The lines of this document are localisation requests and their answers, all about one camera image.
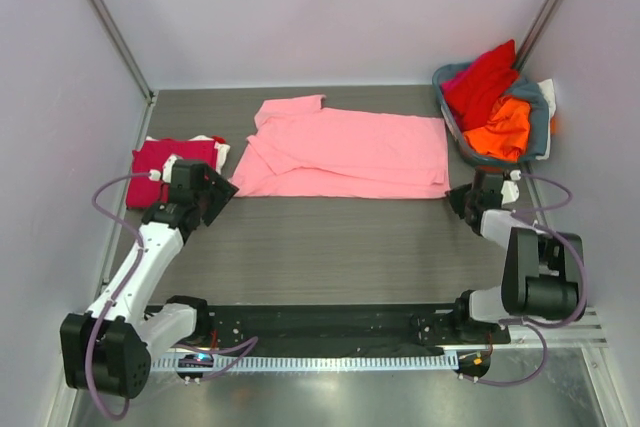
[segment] blue-gray cloth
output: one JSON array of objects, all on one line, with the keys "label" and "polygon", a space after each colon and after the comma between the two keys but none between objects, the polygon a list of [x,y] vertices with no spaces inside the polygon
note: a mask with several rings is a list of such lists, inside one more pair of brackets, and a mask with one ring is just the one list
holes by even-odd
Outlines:
[{"label": "blue-gray cloth", "polygon": [[531,105],[531,112],[529,113],[531,132],[527,142],[527,152],[520,157],[519,161],[535,160],[537,155],[544,155],[547,151],[549,103],[542,95],[540,86],[527,80],[524,75],[520,76],[507,89],[505,95],[513,95],[515,98],[529,102]]}]

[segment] blue basket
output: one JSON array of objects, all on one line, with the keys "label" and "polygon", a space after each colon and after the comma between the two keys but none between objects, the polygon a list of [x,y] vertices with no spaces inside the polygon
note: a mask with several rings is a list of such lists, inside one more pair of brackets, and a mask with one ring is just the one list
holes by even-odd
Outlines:
[{"label": "blue basket", "polygon": [[468,164],[473,166],[488,165],[491,167],[500,167],[506,169],[517,167],[518,162],[509,162],[506,160],[496,159],[495,157],[481,155],[473,150],[473,148],[467,143],[464,135],[462,135],[458,124],[453,118],[451,109],[447,105],[447,102],[444,100],[444,94],[442,93],[442,88],[440,87],[442,83],[453,79],[458,72],[465,70],[470,65],[471,62],[466,62],[464,64],[445,65],[444,67],[440,67],[433,74],[433,88],[436,90],[436,98],[438,100],[438,104],[440,104],[440,110],[442,111],[444,121],[449,128],[449,132],[451,132],[451,135],[456,141],[456,145],[458,147],[458,150],[460,151],[460,155]]}]

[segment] gray plastic basket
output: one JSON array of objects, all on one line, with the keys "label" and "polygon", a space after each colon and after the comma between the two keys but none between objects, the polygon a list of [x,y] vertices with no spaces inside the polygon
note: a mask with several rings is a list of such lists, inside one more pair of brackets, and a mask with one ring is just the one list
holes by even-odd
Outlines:
[{"label": "gray plastic basket", "polygon": [[[481,155],[473,150],[473,148],[467,143],[464,135],[462,135],[462,132],[460,131],[460,128],[458,127],[458,124],[453,117],[451,109],[447,105],[447,102],[444,100],[444,94],[442,93],[442,88],[440,87],[442,83],[453,79],[458,72],[463,71],[470,65],[471,62],[445,65],[444,67],[440,67],[433,74],[433,88],[436,90],[436,98],[438,100],[438,104],[440,104],[440,110],[442,111],[444,121],[449,128],[449,132],[451,132],[451,135],[456,141],[456,145],[458,147],[458,150],[460,151],[460,155],[468,164],[473,166],[488,165],[506,169],[517,167],[518,162],[508,162],[506,160],[496,159],[495,157]],[[525,157],[526,156],[521,157],[521,161],[526,160]]]}]

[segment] red garment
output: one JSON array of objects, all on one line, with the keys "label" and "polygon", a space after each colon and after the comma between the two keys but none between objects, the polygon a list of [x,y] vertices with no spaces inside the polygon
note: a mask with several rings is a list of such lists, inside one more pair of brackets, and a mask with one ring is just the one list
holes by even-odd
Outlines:
[{"label": "red garment", "polygon": [[[204,160],[214,169],[218,160],[216,145],[220,137],[211,140],[147,140],[139,151],[133,151],[133,173],[149,172],[156,169],[162,172],[162,166],[172,154],[179,155],[183,159]],[[131,179],[127,191],[127,208],[146,209],[154,202],[167,201],[167,188],[163,183],[144,177]]]},{"label": "red garment", "polygon": [[460,130],[484,127],[496,101],[518,78],[511,68],[516,60],[516,43],[510,40],[478,57],[468,69],[442,84]]}]

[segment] orange cloth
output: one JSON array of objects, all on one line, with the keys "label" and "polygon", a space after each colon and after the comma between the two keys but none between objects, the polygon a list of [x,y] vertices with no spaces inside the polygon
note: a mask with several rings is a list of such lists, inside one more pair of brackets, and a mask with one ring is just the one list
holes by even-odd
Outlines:
[{"label": "orange cloth", "polygon": [[467,143],[479,154],[516,162],[527,150],[531,106],[510,95],[500,97],[484,127],[464,132]]}]

